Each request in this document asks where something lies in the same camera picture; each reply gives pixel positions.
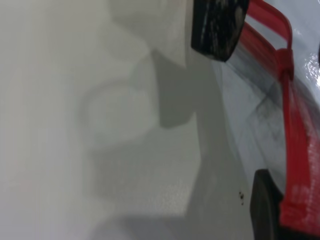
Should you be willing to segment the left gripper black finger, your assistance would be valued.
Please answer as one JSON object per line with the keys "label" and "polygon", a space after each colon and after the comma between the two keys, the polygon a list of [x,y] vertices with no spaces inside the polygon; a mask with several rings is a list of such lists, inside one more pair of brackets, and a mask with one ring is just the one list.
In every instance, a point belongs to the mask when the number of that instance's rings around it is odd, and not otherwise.
{"label": "left gripper black finger", "polygon": [[282,193],[275,185],[267,169],[254,174],[250,199],[250,217],[255,240],[283,240],[280,226],[280,202]]}

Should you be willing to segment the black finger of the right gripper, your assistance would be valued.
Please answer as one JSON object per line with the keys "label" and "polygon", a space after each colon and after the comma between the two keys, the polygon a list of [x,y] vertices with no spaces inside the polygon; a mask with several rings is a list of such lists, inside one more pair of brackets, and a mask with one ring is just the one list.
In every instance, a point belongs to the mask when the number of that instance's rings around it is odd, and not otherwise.
{"label": "black finger of the right gripper", "polygon": [[248,8],[248,0],[194,0],[191,48],[226,62],[238,44]]}

